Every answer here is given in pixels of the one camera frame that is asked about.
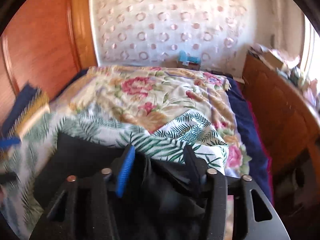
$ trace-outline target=silver bolt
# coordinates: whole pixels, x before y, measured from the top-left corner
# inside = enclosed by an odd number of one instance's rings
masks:
[[[112,170],[110,168],[104,168],[101,170],[101,173],[104,175],[112,173]]]
[[[77,179],[77,177],[74,176],[74,175],[70,175],[70,176],[67,177],[67,181],[68,181],[68,182],[75,182],[76,179]]]
[[[217,174],[218,171],[216,169],[214,169],[214,168],[209,168],[209,169],[207,169],[207,173],[211,174],[211,175],[214,175],[214,174]]]
[[[245,181],[251,181],[252,177],[250,175],[245,174],[245,175],[242,176],[242,179],[245,180]]]

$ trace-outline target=white fabric with green leaves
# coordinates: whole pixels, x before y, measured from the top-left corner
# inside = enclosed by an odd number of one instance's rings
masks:
[[[190,110],[150,135],[143,127],[109,119],[96,104],[77,115],[45,114],[12,147],[3,171],[14,171],[18,180],[4,186],[1,212],[20,239],[29,239],[43,209],[33,197],[34,180],[57,149],[58,132],[109,147],[134,145],[136,151],[158,160],[183,163],[183,149],[190,144],[198,157],[224,174],[228,145],[198,111]]]

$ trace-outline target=patterned wallpaper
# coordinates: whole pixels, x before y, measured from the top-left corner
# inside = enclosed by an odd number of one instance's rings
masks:
[[[239,75],[248,9],[244,0],[92,0],[99,65],[175,66],[180,50],[202,68]]]

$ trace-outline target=pink sheet trim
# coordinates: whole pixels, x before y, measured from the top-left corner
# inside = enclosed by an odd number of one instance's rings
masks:
[[[244,98],[238,82],[237,82],[237,85],[238,85],[238,88],[239,88],[239,90],[240,90],[240,93],[241,93],[242,97]],[[259,131],[258,120],[257,120],[257,118],[256,118],[256,116],[255,116],[255,114],[254,114],[254,112],[253,112],[251,102],[248,101],[248,100],[246,100],[246,99],[245,99],[245,101],[247,102],[249,111],[250,111],[250,113],[251,113],[251,115],[252,115],[254,127],[255,127],[255,129],[256,129],[256,131],[257,131],[257,134],[258,134],[260,143],[261,143],[261,145],[262,145],[263,153],[264,153],[264,154],[266,155],[266,157],[268,158],[268,167],[267,167],[267,170],[268,170],[268,183],[269,183],[269,187],[270,187],[271,193],[272,193],[272,205],[274,206],[274,191],[273,191],[272,173],[271,173],[272,158],[271,158],[271,156],[270,156],[269,151],[266,149],[264,143],[263,143],[262,140],[261,140],[261,135],[260,135],[260,131]]]

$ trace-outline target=floral blanket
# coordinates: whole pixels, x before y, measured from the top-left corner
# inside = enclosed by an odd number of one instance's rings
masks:
[[[245,145],[225,91],[225,77],[160,67],[91,68],[55,101],[60,112],[79,113],[96,102],[110,117],[153,133],[190,109],[199,111],[229,145],[226,168],[233,176],[249,173]]]
[[[214,126],[198,111],[190,110],[154,134],[143,127],[109,117],[97,104],[76,115],[47,113],[26,134],[20,145],[11,148],[3,163],[5,171],[15,171],[19,180],[4,186],[1,212],[20,239],[28,239],[43,210],[33,197],[37,174],[57,148],[58,132],[124,148],[127,144],[151,158],[183,163],[183,149],[189,144],[196,156],[224,174],[228,145]]]

